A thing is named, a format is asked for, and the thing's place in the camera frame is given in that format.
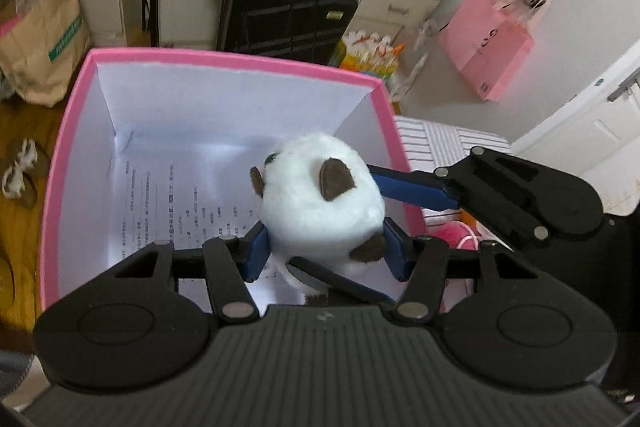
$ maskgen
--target green label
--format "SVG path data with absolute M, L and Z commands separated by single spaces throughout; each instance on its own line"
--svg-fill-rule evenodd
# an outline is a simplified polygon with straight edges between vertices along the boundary
M 49 60 L 51 62 L 58 58 L 60 54 L 65 50 L 69 42 L 71 42 L 71 39 L 73 39 L 76 36 L 76 33 L 78 33 L 80 26 L 82 26 L 82 17 L 78 16 L 71 23 L 71 26 L 66 29 L 66 32 L 62 35 L 62 37 L 60 37 L 60 40 L 56 43 L 56 45 L 53 46 L 53 49 L 49 52 Z

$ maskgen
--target door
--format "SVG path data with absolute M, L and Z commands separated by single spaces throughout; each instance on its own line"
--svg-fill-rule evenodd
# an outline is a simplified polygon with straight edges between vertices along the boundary
M 518 155 L 582 177 L 626 215 L 640 200 L 640 68 L 621 78 Z

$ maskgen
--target door frame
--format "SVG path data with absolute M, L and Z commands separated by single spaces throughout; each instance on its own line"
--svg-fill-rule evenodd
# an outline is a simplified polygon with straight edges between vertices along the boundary
M 551 131 L 566 125 L 573 118 L 577 118 L 594 105 L 606 100 L 610 93 L 638 68 L 640 68 L 640 39 L 622 57 L 607 68 L 601 76 L 592 80 L 589 86 L 580 93 L 575 94 L 560 109 L 543 120 L 542 123 L 513 142 L 511 144 L 513 154 L 520 155 L 526 152 Z

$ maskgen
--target white door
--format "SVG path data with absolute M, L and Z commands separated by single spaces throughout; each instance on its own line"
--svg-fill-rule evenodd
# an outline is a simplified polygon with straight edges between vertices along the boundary
M 574 102 L 583 107 L 571 117 L 527 148 L 514 144 L 518 156 L 590 182 L 614 214 L 630 213 L 640 200 L 639 51 L 634 46 L 610 68 L 607 82 L 581 94 L 588 100 Z

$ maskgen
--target wooden floor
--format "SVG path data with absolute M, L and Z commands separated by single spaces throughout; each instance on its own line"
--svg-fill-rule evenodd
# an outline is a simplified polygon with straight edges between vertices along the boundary
M 36 140 L 51 155 L 65 105 L 53 108 L 28 105 L 14 96 L 0 102 L 0 157 L 14 137 Z M 0 310 L 0 349 L 30 352 L 30 332 L 40 311 L 38 250 L 46 180 L 34 180 L 38 202 L 26 210 L 0 194 L 0 255 L 14 272 L 15 297 L 11 308 Z

